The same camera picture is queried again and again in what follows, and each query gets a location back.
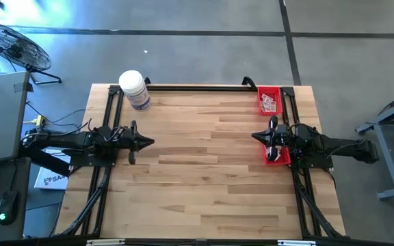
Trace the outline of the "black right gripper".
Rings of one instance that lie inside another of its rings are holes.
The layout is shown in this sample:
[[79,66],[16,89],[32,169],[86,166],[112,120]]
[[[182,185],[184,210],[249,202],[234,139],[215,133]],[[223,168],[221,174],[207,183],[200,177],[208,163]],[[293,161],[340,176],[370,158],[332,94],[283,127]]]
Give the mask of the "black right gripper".
[[254,139],[256,139],[261,144],[263,144],[264,146],[267,147],[267,159],[269,161],[275,161],[277,153],[278,153],[278,150],[276,149],[276,146],[279,146],[276,143],[277,126],[278,126],[278,117],[274,115],[269,120],[269,128],[267,131],[261,131],[261,132],[251,134],[251,136]]

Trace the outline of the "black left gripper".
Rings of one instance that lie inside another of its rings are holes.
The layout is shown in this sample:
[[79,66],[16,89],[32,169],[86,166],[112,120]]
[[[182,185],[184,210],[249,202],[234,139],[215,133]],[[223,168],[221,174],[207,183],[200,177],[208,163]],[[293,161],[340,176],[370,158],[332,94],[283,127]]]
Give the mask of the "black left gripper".
[[129,155],[128,155],[128,161],[130,165],[135,165],[136,163],[136,152],[138,150],[142,150],[152,144],[154,144],[154,139],[151,139],[150,137],[145,137],[139,133],[137,133],[137,123],[135,120],[131,121],[131,127],[130,127],[130,148],[129,148]]

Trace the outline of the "red plastic basket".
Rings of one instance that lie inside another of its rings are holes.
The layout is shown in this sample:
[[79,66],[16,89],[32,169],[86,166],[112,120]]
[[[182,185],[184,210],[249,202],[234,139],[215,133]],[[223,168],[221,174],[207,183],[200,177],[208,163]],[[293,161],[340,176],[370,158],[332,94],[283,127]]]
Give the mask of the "red plastic basket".
[[265,161],[266,165],[288,165],[291,163],[291,157],[289,153],[289,149],[287,147],[280,147],[276,146],[277,150],[281,150],[282,154],[281,157],[277,161],[269,161],[267,159],[267,148],[262,145],[262,150],[263,150],[263,159]]
[[[276,112],[264,112],[261,110],[260,103],[263,104],[270,104],[264,103],[262,101],[262,95],[265,94],[273,98],[272,102],[276,103]],[[259,106],[259,113],[261,115],[281,115],[283,113],[283,104],[282,104],[282,96],[279,87],[274,86],[259,86],[258,87],[258,106]]]

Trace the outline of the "white wipes canister blue label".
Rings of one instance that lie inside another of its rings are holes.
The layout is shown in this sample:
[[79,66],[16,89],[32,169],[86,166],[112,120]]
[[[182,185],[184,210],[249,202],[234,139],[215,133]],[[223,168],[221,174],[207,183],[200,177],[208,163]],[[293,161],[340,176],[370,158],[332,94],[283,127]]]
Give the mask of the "white wipes canister blue label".
[[150,96],[140,72],[136,70],[123,72],[118,84],[135,110],[143,111],[150,107]]

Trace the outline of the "white printed cardboard box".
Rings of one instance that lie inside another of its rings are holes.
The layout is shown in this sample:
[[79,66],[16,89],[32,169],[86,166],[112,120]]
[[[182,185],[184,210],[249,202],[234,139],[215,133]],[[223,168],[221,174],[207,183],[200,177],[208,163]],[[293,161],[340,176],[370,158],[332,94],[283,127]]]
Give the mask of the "white printed cardboard box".
[[[67,164],[70,163],[70,157],[64,154],[61,150],[46,149],[45,152],[53,157],[57,157],[58,159],[64,161]],[[67,188],[67,184],[67,177],[52,172],[51,170],[44,167],[41,167],[38,172],[34,188],[64,191]]]

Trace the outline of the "dark desk top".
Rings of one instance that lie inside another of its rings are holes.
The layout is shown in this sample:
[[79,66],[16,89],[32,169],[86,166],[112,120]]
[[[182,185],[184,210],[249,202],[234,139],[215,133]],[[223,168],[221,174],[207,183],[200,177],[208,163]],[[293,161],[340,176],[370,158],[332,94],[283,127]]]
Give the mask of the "dark desk top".
[[18,240],[23,237],[30,166],[31,163],[27,159],[0,163],[0,199],[6,191],[18,192],[16,220],[10,225],[0,224],[0,241]]

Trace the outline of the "black computer mouse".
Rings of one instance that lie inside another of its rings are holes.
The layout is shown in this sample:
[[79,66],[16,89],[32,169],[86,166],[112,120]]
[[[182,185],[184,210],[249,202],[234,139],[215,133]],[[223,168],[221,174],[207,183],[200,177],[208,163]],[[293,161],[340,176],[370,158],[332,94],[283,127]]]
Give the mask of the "black computer mouse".
[[10,225],[16,220],[18,210],[18,192],[6,191],[0,199],[0,224]]

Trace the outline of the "black floor fan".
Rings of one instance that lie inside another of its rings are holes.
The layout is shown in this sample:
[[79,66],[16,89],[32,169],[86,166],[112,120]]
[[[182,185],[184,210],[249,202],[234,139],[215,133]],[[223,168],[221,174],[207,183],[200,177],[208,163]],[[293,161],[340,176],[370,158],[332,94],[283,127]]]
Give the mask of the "black floor fan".
[[24,68],[36,85],[62,83],[60,77],[45,72],[51,67],[49,54],[27,36],[0,24],[0,56]]

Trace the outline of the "silver metal bracket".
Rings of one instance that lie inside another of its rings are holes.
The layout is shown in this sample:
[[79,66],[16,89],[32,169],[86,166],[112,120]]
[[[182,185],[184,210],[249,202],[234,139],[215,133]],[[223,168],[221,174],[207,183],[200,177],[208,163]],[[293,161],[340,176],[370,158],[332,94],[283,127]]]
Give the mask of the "silver metal bracket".
[[126,241],[121,238],[99,238],[88,240],[86,246],[122,246],[126,245]]
[[317,246],[315,241],[277,240],[277,246]]

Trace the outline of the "blue-grey steel frame table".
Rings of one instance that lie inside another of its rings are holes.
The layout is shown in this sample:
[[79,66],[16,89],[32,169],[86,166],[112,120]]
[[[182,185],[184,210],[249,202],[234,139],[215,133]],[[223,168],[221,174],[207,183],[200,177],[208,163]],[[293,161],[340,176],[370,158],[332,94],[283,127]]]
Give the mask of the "blue-grey steel frame table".
[[[367,131],[373,131],[376,134],[384,157],[384,162],[386,163],[394,186],[394,160],[391,154],[391,144],[387,143],[386,137],[384,136],[383,128],[385,127],[394,128],[394,100],[387,104],[374,119],[366,121],[355,128],[355,132],[359,135],[364,135]],[[377,196],[379,200],[394,198],[394,187],[392,189],[378,192]]]

